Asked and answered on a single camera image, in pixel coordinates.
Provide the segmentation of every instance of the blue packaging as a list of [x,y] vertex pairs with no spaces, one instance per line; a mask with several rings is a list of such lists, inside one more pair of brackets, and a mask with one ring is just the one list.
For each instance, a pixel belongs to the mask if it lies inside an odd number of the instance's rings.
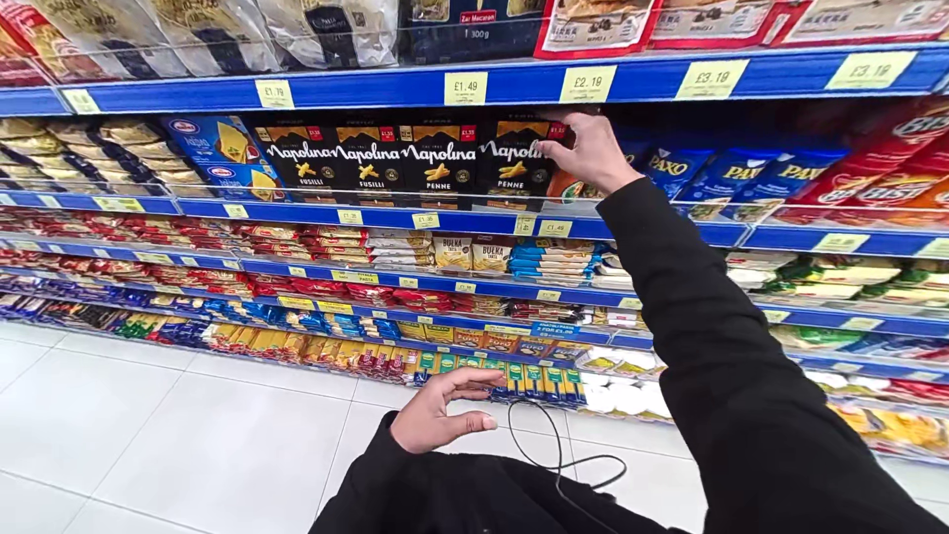
[[162,117],[161,125],[184,153],[199,164],[267,164],[236,115],[186,115]]
[[201,170],[212,185],[240,187],[240,189],[215,189],[215,193],[227,200],[262,200],[264,202],[283,202],[287,194],[281,189],[254,189],[253,187],[283,187],[283,183],[273,172],[273,167],[265,165],[238,165],[219,163],[201,165]]
[[698,170],[715,152],[712,148],[679,145],[676,143],[657,143],[644,162],[642,172],[659,189],[665,191],[667,199],[674,198]]

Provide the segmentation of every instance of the supermarket shelf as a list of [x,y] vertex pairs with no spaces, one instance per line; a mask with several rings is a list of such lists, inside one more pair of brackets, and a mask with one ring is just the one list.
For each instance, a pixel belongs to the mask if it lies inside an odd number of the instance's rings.
[[73,256],[103,257],[144,261],[165,265],[184,265],[204,269],[241,271],[237,257],[230,252],[194,251],[182,247],[151,245],[138,242],[102,241],[98,239],[46,238],[0,232],[0,246]]
[[[887,88],[828,90],[851,52],[916,51]],[[84,88],[102,113],[265,109],[255,80],[287,80],[296,108],[442,106],[445,73],[488,72],[487,105],[557,104],[569,67],[617,66],[607,102],[674,100],[693,61],[749,60],[730,98],[922,95],[934,91],[949,65],[949,45],[918,43],[829,48],[647,52],[620,59],[523,60],[434,67],[283,73],[268,76],[161,80],[63,86]]]
[[50,86],[0,89],[0,117],[69,115],[56,89]]

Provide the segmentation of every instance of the grocery aisle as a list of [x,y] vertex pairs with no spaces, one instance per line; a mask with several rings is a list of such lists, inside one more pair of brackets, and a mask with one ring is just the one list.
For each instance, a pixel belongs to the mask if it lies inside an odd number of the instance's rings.
[[[0,324],[0,532],[306,532],[381,416],[413,394],[322,372]],[[474,403],[453,403],[452,411]],[[541,463],[553,431],[530,407],[481,405]],[[552,412],[565,460],[610,453],[608,490],[662,524],[700,532],[698,470],[675,429]],[[445,452],[518,457],[506,428]],[[949,469],[886,460],[949,522]],[[568,476],[594,483],[609,462]]]

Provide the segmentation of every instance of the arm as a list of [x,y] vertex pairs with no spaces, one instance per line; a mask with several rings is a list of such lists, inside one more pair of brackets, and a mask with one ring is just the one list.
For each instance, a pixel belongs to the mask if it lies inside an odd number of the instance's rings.
[[[608,123],[608,139],[594,138],[595,124],[571,126],[583,147],[615,143]],[[554,147],[550,155],[561,163],[558,152]],[[584,161],[602,167],[607,157],[567,158],[567,165],[583,178]],[[942,531],[784,356],[764,315],[728,279],[721,254],[701,241],[695,225],[628,165],[588,176],[610,193],[598,211],[669,366],[662,393],[698,463],[709,504],[706,532],[799,532],[818,523],[851,532],[858,524]]]

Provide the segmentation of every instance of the napolina logo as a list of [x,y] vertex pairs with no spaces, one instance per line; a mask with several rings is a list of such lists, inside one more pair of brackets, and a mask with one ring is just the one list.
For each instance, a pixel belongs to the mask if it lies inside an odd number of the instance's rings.
[[487,152],[488,147],[491,148],[491,153],[495,156],[500,156],[502,158],[507,158],[508,161],[513,161],[514,159],[523,160],[525,158],[543,158],[544,155],[541,154],[540,150],[537,150],[538,140],[533,140],[530,142],[530,147],[528,148],[514,148],[512,146],[502,146],[500,148],[494,144],[494,140],[488,141],[487,144],[482,144],[478,148],[481,149],[481,152]]
[[455,143],[448,142],[444,150],[417,150],[414,144],[402,150],[402,156],[408,158],[409,154],[416,160],[425,160],[434,165],[435,161],[440,162],[452,160],[473,160],[477,155],[474,150],[455,150]]

